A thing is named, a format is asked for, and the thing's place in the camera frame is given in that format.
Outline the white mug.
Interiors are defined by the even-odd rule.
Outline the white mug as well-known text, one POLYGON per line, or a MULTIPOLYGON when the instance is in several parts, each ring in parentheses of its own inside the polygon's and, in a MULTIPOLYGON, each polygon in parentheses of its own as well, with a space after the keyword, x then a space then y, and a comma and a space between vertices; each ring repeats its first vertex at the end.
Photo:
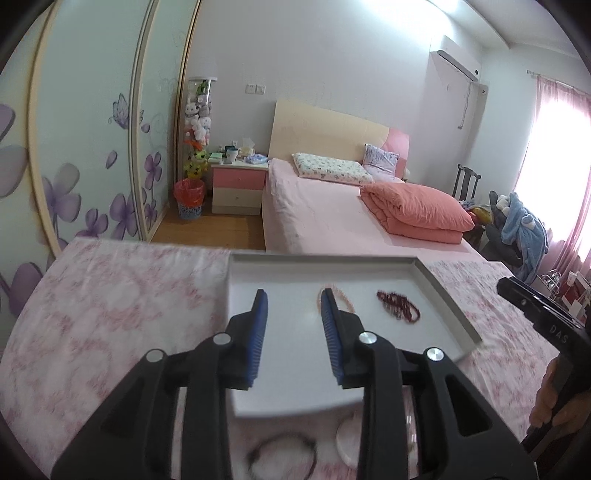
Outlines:
POLYGON ((226 146, 224 150, 224 163, 232 164, 233 162, 235 162, 236 159, 238 159, 238 153, 238 147, 235 147, 233 145, 226 146))

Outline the white air conditioner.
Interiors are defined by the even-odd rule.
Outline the white air conditioner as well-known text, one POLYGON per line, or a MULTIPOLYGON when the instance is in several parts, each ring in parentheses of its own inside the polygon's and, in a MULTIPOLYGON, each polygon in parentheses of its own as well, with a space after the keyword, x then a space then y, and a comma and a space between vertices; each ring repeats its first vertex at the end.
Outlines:
POLYGON ((463 73, 470 81, 480 81, 480 63, 451 38, 444 36, 434 52, 463 73))

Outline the floral bedspread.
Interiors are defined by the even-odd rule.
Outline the floral bedspread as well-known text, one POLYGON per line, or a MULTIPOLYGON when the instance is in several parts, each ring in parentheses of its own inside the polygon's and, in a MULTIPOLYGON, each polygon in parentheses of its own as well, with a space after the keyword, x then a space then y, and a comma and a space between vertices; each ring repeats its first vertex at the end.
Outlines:
MULTIPOLYGON (((149 349, 188 350, 224 322, 226 250, 77 240, 26 303, 1 360, 1 412, 48 474, 90 414, 149 349)), ((556 350, 496 293, 499 263, 427 268, 481 336, 462 370, 516 435, 556 350)))

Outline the pink curtain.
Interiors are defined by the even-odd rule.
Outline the pink curtain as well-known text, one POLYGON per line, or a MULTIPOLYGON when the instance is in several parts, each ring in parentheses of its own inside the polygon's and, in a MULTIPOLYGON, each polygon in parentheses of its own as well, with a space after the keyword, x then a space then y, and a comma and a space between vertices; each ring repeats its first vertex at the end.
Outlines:
POLYGON ((549 230, 548 265, 590 275, 590 95, 536 77, 535 116, 520 182, 549 230))

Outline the pink nightstand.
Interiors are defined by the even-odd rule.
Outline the pink nightstand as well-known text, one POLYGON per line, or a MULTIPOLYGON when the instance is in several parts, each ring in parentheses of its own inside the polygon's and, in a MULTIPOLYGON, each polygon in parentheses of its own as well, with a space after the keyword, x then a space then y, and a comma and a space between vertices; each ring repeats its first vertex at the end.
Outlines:
POLYGON ((212 213, 259 216, 269 167, 242 161, 212 166, 212 213))

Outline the sliding wardrobe with flowers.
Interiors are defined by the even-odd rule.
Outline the sliding wardrobe with flowers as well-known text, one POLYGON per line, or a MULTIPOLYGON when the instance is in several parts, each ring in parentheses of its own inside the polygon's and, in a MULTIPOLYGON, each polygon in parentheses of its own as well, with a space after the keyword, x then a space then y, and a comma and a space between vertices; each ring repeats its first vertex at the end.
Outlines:
POLYGON ((167 205, 194 1, 1 5, 1 324, 79 237, 148 241, 167 205))

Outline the floral pillow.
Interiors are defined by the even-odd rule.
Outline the floral pillow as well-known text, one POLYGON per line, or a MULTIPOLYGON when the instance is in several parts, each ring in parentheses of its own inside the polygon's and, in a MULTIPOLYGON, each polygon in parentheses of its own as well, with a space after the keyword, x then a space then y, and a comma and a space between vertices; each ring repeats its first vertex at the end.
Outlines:
POLYGON ((305 179, 322 180, 332 183, 363 186, 374 182, 374 178, 356 161, 308 153, 293 155, 298 176, 305 179))

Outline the dark wooden chair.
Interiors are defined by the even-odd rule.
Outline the dark wooden chair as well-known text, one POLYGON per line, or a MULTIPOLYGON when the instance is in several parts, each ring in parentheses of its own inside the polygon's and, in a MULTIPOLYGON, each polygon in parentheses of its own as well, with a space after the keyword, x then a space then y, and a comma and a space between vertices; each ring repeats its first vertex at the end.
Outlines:
POLYGON ((460 202, 474 200, 481 178, 473 169, 458 164, 452 196, 460 202))

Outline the purple patterned pillow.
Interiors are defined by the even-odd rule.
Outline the purple patterned pillow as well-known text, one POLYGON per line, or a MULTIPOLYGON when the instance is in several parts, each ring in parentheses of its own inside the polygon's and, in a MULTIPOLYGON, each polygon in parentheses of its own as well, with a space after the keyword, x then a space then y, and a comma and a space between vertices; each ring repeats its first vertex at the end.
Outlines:
POLYGON ((362 164, 375 182, 396 182, 399 158, 397 153, 366 144, 362 164))

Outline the plush toy display tube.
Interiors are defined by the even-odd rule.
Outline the plush toy display tube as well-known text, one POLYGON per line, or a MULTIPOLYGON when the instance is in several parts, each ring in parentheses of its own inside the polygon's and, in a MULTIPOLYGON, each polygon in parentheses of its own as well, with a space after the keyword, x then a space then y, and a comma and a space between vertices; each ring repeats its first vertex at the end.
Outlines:
POLYGON ((201 179, 208 168, 211 141, 211 90, 216 77, 192 77, 187 81, 183 113, 183 174, 201 179))

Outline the grey cardboard tray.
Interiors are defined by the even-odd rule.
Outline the grey cardboard tray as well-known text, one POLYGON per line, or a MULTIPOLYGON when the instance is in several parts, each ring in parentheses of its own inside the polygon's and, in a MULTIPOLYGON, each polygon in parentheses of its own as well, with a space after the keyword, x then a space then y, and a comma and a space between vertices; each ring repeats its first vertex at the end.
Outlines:
POLYGON ((458 303, 413 257, 233 253, 228 316, 266 296, 266 333, 252 387, 232 391, 235 416, 290 417, 363 398, 365 342, 459 361, 482 342, 458 303))

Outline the red lined waste basket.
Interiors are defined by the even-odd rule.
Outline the red lined waste basket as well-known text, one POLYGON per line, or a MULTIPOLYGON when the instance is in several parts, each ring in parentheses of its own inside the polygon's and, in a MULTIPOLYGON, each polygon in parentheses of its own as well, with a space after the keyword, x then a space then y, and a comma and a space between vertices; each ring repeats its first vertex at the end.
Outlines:
POLYGON ((206 185, 198 178, 185 178, 176 182, 173 195, 181 220, 194 220, 201 215, 205 193, 206 185))

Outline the blue plush robe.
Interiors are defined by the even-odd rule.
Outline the blue plush robe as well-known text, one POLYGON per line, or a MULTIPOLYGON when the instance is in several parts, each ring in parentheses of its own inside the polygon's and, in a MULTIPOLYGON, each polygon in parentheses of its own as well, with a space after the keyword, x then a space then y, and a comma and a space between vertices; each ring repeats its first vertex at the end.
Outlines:
POLYGON ((501 230, 501 241, 508 246, 517 245, 522 264, 517 268, 515 276, 531 285, 536 279, 544 256, 548 253, 547 231, 544 224, 524 206, 515 192, 509 194, 508 201, 509 210, 501 230))

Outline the beige pink headboard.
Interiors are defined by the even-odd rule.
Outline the beige pink headboard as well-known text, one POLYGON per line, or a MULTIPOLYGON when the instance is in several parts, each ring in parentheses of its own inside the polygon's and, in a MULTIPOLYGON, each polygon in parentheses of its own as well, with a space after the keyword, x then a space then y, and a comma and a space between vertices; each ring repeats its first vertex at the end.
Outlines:
POLYGON ((276 101, 269 157, 290 160, 297 152, 362 161, 372 144, 399 155, 398 177, 407 174, 410 137, 397 129, 341 112, 288 100, 276 101))

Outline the folded salmon quilt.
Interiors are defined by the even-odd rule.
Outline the folded salmon quilt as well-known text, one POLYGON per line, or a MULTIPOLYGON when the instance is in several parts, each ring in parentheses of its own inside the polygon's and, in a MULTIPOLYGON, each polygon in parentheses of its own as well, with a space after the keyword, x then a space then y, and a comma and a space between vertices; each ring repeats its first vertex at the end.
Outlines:
POLYGON ((428 186, 376 182, 360 187, 360 198, 391 235, 458 245, 475 227, 454 197, 428 186))

